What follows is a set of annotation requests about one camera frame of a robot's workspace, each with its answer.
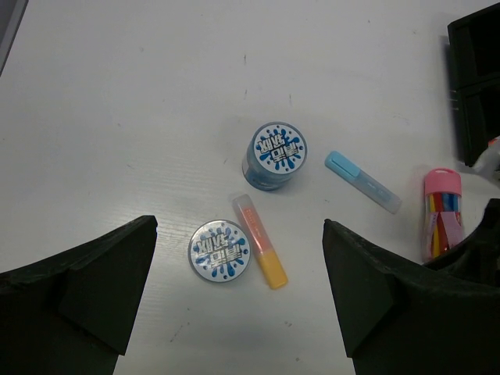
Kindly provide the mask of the blue highlighter marker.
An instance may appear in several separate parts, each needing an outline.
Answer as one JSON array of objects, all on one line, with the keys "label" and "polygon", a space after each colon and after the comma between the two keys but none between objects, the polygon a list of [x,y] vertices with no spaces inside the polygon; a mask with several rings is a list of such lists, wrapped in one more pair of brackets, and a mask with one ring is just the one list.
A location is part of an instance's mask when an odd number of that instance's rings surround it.
[{"label": "blue highlighter marker", "polygon": [[375,180],[340,152],[332,151],[325,159],[325,167],[372,199],[392,214],[400,209],[402,200],[387,187]]}]

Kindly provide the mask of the orange yellow highlighter marker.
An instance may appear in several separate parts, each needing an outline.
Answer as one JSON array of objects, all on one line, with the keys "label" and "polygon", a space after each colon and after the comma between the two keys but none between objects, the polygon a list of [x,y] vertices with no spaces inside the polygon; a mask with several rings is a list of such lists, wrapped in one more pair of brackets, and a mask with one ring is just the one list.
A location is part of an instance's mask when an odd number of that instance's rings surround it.
[{"label": "orange yellow highlighter marker", "polygon": [[252,239],[257,263],[268,286],[273,290],[284,287],[288,283],[288,276],[252,200],[248,195],[240,195],[232,200],[232,206]]}]

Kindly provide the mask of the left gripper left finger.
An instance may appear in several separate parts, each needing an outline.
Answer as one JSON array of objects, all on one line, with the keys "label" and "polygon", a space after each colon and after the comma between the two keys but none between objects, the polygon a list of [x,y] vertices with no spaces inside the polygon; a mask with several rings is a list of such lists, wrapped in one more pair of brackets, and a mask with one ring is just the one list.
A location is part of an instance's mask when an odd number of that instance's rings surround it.
[{"label": "left gripper left finger", "polygon": [[140,216],[1,275],[3,374],[111,374],[129,344],[157,239]]}]

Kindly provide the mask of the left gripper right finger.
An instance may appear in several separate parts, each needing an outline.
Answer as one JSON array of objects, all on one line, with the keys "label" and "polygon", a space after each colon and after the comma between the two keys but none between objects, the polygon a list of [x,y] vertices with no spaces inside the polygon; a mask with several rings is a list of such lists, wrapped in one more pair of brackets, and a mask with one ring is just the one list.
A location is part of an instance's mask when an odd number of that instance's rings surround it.
[{"label": "left gripper right finger", "polygon": [[357,374],[498,373],[498,285],[430,270],[333,220],[323,254]]}]

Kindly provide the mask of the pink capped crayon tube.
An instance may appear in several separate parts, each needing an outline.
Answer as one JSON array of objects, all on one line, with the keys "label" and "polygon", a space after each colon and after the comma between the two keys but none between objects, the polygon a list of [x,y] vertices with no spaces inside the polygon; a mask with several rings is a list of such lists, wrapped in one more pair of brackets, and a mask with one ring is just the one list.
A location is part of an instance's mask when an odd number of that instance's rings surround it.
[{"label": "pink capped crayon tube", "polygon": [[423,261],[445,254],[464,239],[462,181],[454,170],[436,168],[423,180]]}]

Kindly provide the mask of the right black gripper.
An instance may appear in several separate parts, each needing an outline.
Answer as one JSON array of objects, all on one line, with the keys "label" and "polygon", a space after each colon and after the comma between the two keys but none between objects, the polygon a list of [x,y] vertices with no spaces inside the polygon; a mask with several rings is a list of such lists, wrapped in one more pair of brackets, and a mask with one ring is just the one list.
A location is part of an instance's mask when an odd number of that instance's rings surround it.
[{"label": "right black gripper", "polygon": [[472,234],[424,266],[477,284],[499,285],[499,199],[489,200]]}]

